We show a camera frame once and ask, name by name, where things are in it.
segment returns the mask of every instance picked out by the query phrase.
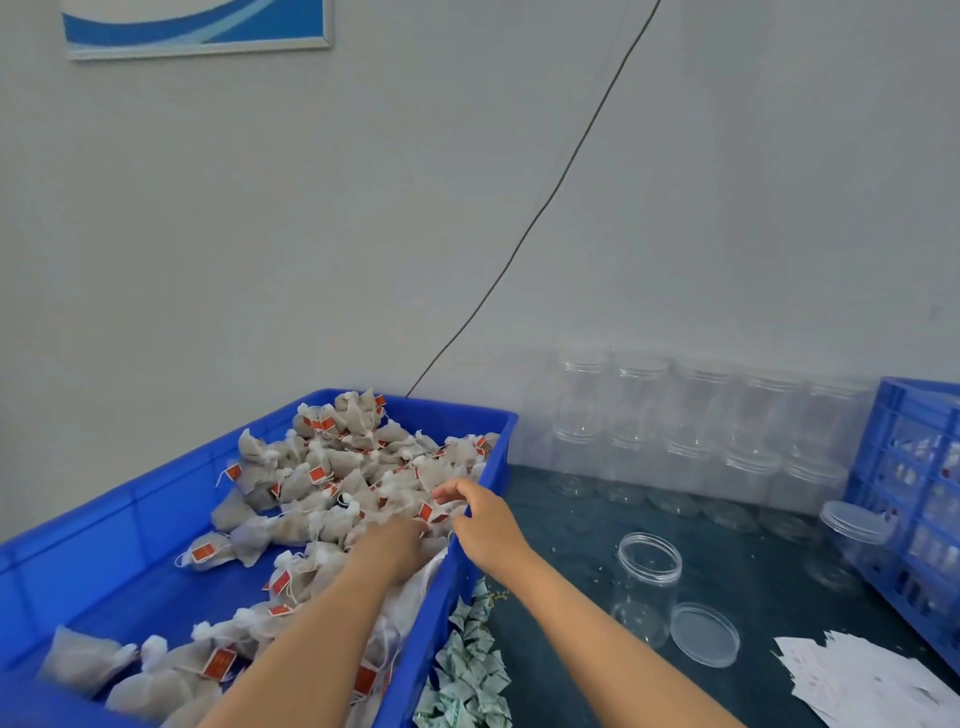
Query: black cable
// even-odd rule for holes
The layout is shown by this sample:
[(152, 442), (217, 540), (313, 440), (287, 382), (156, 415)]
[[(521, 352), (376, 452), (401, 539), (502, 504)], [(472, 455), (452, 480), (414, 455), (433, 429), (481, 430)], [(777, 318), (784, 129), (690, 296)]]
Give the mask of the black cable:
[(623, 57), (623, 60), (620, 62), (620, 65), (616, 68), (616, 73), (613, 74), (613, 78), (610, 81), (610, 84), (607, 86), (607, 90), (604, 92), (603, 98), (600, 99), (600, 104), (597, 106), (596, 111), (593, 113), (593, 116), (590, 118), (590, 123), (587, 124), (587, 129), (584, 131), (583, 135), (580, 137), (580, 141), (577, 142), (576, 148), (573, 150), (573, 154), (570, 155), (570, 160), (566, 163), (563, 173), (560, 175), (560, 179), (557, 180), (557, 184), (554, 185), (553, 190), (550, 192), (550, 196), (547, 197), (546, 202), (540, 206), (540, 209), (537, 210), (537, 214), (534, 215), (534, 219), (530, 222), (530, 225), (527, 226), (527, 229), (523, 231), (523, 235), (520, 236), (520, 241), (514, 247), (514, 251), (510, 253), (510, 258), (507, 260), (507, 264), (503, 266), (503, 270), (500, 271), (500, 275), (496, 277), (496, 280), (493, 282), (493, 285), (484, 294), (484, 297), (480, 299), (480, 303), (477, 304), (476, 308), (473, 309), (473, 313), (469, 315), (464, 324), (457, 329), (457, 332), (453, 334), (453, 337), (444, 344), (444, 347), (437, 352), (437, 355), (430, 360), (430, 363), (426, 365), (426, 369), (423, 370), (423, 374), (417, 377), (417, 381), (414, 382), (414, 385), (410, 388), (410, 391), (407, 392), (407, 397), (410, 397), (414, 393), (414, 390), (417, 389), (423, 378), (427, 373), (433, 369), (433, 365), (437, 363), (437, 360), (444, 355), (444, 352), (450, 348), (450, 345), (457, 340), (457, 337), (464, 332), (464, 329), (469, 326), (469, 323), (473, 321), (473, 318), (480, 311), (480, 308), (483, 307), (483, 304), (487, 302), (487, 299), (490, 297), (490, 294), (493, 292), (493, 289), (496, 288), (496, 285), (500, 282), (500, 279), (503, 278), (504, 274), (507, 272), (507, 269), (510, 268), (511, 263), (514, 262), (517, 252), (520, 250), (520, 246), (523, 245), (523, 241), (527, 239), (527, 235), (530, 234), (530, 231), (537, 224), (537, 221), (540, 219), (540, 216), (543, 215), (544, 211), (550, 206), (550, 203), (553, 202), (553, 198), (557, 196), (557, 192), (560, 190), (560, 185), (564, 183), (566, 179), (566, 173), (570, 171), (570, 167), (573, 166), (573, 160), (577, 158), (577, 155), (580, 154), (580, 148), (584, 146), (584, 142), (587, 141), (590, 130), (593, 129), (593, 123), (597, 120), (597, 116), (600, 115), (600, 109), (604, 107), (604, 104), (607, 103), (607, 99), (610, 97), (610, 92), (613, 91), (613, 87), (616, 84), (616, 80), (620, 78), (620, 73), (623, 71), (623, 67), (627, 65), (627, 61), (630, 59), (631, 54), (634, 52), (634, 48), (640, 42), (640, 39), (643, 37), (643, 34), (646, 32), (647, 27), (650, 25), (650, 21), (654, 19), (654, 15), (657, 14), (657, 8), (660, 7), (660, 0), (654, 4), (654, 8), (650, 11), (650, 15), (647, 16), (646, 22), (643, 24), (643, 27), (640, 28), (640, 32), (636, 34), (634, 42), (630, 44), (630, 48), (627, 49), (627, 54)]

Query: white wall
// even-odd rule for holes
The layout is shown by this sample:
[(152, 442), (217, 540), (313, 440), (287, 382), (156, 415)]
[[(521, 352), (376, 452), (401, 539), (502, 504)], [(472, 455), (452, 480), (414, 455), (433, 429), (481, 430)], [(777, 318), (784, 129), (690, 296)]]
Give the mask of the white wall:
[(331, 52), (77, 65), (55, 3), (0, 3), (0, 538), (319, 387), (405, 392), (653, 2), (336, 5)]
[(521, 412), (554, 349), (960, 379), (960, 6), (664, 0), (554, 205), (417, 394)]
[[(652, 5), (345, 0), (329, 53), (80, 66), (0, 4), (0, 537), (320, 386), (405, 391)], [(663, 0), (418, 394), (523, 446), (571, 340), (956, 378), (959, 12)]]

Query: paper label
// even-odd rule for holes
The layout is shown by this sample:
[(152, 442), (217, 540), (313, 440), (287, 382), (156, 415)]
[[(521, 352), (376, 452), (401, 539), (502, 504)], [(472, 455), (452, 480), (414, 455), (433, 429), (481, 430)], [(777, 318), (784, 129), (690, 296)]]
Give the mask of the paper label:
[(270, 585), (270, 591), (274, 595), (279, 595), (284, 589), (290, 585), (290, 571), (284, 571), (280, 576), (276, 578), (276, 581)]
[(318, 465), (312, 471), (310, 471), (310, 482), (314, 485), (319, 485), (326, 478), (326, 471), (324, 470), (323, 465)]
[(364, 697), (373, 692), (373, 685), (376, 683), (376, 670), (370, 669), (366, 665), (361, 665), (357, 669), (357, 679), (353, 682), (353, 689)]
[(202, 675), (212, 678), (219, 683), (227, 676), (227, 673), (230, 672), (230, 668), (233, 667), (236, 659), (237, 653), (232, 649), (218, 647), (214, 650), (213, 654), (210, 655), (210, 659), (206, 661)]
[(213, 558), (213, 554), (217, 552), (217, 547), (207, 542), (202, 546), (197, 546), (192, 551), (190, 551), (190, 557), (193, 559), (194, 564), (202, 564), (204, 561), (208, 561)]

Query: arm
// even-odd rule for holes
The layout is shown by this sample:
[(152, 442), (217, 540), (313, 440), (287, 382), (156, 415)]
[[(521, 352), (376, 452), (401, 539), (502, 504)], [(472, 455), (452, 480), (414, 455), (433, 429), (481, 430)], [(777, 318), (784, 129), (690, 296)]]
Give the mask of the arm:
[(541, 559), (501, 497), (468, 480), (433, 496), (469, 503), (472, 516), (453, 522), (467, 556), (533, 615), (605, 728), (743, 728)]
[(371, 524), (334, 582), (293, 618), (201, 728), (343, 728), (357, 668), (387, 591), (421, 566), (426, 524)]

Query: forearm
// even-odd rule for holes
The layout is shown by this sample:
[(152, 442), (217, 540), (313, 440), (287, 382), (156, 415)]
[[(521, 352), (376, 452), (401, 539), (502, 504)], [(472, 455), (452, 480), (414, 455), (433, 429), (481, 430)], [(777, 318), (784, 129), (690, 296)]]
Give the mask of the forearm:
[(553, 645), (605, 728), (742, 728), (536, 553), (503, 577)]
[(342, 728), (389, 574), (348, 565), (217, 703), (202, 728)]

